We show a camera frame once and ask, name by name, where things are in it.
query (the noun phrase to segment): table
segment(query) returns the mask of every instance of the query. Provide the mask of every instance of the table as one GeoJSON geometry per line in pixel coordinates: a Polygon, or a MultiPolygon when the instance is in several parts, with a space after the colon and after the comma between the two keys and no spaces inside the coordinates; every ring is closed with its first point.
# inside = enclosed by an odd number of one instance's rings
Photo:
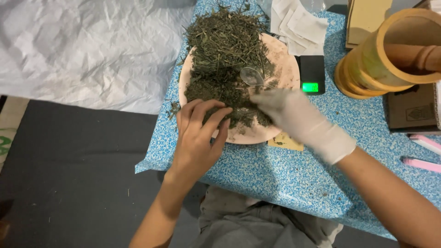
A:
{"type": "MultiPolygon", "coordinates": [[[[242,2],[224,1],[232,9],[242,2]]],[[[250,0],[246,14],[262,11],[255,0],[250,0]]],[[[194,15],[217,9],[217,1],[198,1],[194,15]]],[[[441,209],[441,174],[404,165],[400,157],[409,156],[441,163],[440,156],[411,142],[405,134],[390,134],[383,111],[383,98],[367,100],[348,98],[333,83],[334,68],[345,54],[346,30],[344,15],[321,12],[319,17],[330,23],[325,40],[326,93],[309,97],[328,119],[357,139],[357,144],[368,154],[391,169],[414,189],[441,209]]],[[[187,55],[184,42],[177,63],[187,55]]],[[[178,137],[176,119],[168,119],[170,103],[178,101],[179,72],[176,66],[165,96],[157,124],[146,154],[136,165],[135,172],[147,169],[167,170],[173,159],[178,137]]],[[[304,151],[255,145],[226,144],[221,158],[201,179],[244,195],[279,204],[319,217],[332,219],[370,233],[388,238],[393,236],[336,168],[324,164],[308,147],[304,151]]]]}

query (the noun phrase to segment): white plastic sheet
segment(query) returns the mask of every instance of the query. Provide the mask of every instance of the white plastic sheet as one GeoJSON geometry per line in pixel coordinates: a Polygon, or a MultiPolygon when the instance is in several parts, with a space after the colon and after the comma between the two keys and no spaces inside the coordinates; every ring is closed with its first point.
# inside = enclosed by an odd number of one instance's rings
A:
{"type": "Polygon", "coordinates": [[[195,0],[0,0],[0,93],[159,112],[195,0]]]}

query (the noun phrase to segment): pink pen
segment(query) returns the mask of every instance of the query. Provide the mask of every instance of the pink pen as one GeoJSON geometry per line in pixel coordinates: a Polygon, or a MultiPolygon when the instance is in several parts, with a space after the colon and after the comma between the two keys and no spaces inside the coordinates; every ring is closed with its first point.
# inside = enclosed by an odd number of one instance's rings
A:
{"type": "Polygon", "coordinates": [[[426,161],[415,159],[415,158],[403,158],[403,163],[405,165],[409,165],[412,167],[426,169],[426,170],[441,173],[441,165],[439,165],[439,164],[434,164],[431,162],[426,162],[426,161]]]}
{"type": "Polygon", "coordinates": [[[441,145],[425,137],[424,135],[412,134],[409,136],[409,139],[419,144],[420,146],[427,148],[438,155],[441,155],[441,145]]]}

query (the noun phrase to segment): hand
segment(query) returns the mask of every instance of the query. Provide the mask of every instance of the hand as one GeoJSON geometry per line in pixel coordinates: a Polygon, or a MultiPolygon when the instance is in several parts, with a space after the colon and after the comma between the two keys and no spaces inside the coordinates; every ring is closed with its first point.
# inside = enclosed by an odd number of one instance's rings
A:
{"type": "Polygon", "coordinates": [[[250,100],[293,139],[310,146],[332,165],[356,147],[355,140],[330,123],[300,90],[266,90],[250,100]]]}
{"type": "Polygon", "coordinates": [[[222,155],[228,136],[230,119],[219,127],[219,133],[212,144],[211,136],[222,119],[233,111],[217,100],[193,100],[177,113],[178,142],[173,163],[166,176],[184,187],[192,187],[222,155]],[[214,107],[219,108],[202,125],[206,112],[214,107]]]}

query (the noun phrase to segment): green display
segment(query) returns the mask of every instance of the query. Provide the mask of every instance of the green display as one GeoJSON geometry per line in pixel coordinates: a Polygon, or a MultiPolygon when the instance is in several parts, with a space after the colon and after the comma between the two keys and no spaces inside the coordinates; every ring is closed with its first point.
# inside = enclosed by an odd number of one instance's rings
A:
{"type": "Polygon", "coordinates": [[[303,92],[318,92],[318,83],[303,83],[303,92]]]}

